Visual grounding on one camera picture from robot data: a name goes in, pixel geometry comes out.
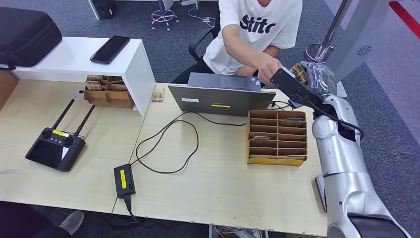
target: controller screen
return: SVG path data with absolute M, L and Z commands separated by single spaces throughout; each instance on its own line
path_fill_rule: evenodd
M 68 148 L 38 140 L 27 158 L 48 167 L 57 168 L 67 151 Z

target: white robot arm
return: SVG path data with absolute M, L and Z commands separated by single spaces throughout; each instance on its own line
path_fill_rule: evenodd
M 373 188 L 360 139 L 362 130 L 350 104 L 320 95 L 281 68 L 271 82 L 292 101 L 314 109 L 312 131 L 322 175 L 316 181 L 325 202 L 327 238 L 411 238 L 392 217 Z

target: white shelf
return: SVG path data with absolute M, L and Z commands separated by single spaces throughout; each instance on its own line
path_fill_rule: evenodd
M 132 39 L 109 64 L 90 61 L 90 57 L 108 38 L 63 37 L 42 61 L 34 67 L 17 67 L 13 72 L 60 72 L 122 76 L 142 40 Z
M 21 79 L 85 82 L 87 75 L 121 76 L 140 115 L 149 107 L 155 77 L 143 41 L 131 39 L 108 65 L 93 63 L 90 57 L 108 38 L 63 37 L 63 40 L 34 67 L 17 67 L 12 73 Z

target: yellow sticker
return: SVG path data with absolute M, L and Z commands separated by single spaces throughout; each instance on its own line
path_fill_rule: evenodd
M 61 136 L 65 136 L 65 137 L 68 137 L 68 136 L 69 136 L 69 134 L 64 133 L 64 132 L 62 132 L 62 131 L 59 131 L 59 130 L 53 130 L 52 132 L 53 132 L 54 134 L 61 135 Z
M 122 185 L 122 189 L 125 189 L 127 187 L 127 184 L 125 182 L 125 173 L 124 170 L 120 170 L 119 174 L 121 175 L 121 185 Z
M 212 107 L 218 107 L 218 108 L 230 108 L 229 105 L 220 105 L 220 104 L 212 104 Z

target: black bag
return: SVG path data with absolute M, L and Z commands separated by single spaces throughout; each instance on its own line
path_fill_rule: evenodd
M 42 11 L 0 7 L 0 63 L 8 69 L 32 67 L 62 39 L 53 20 Z

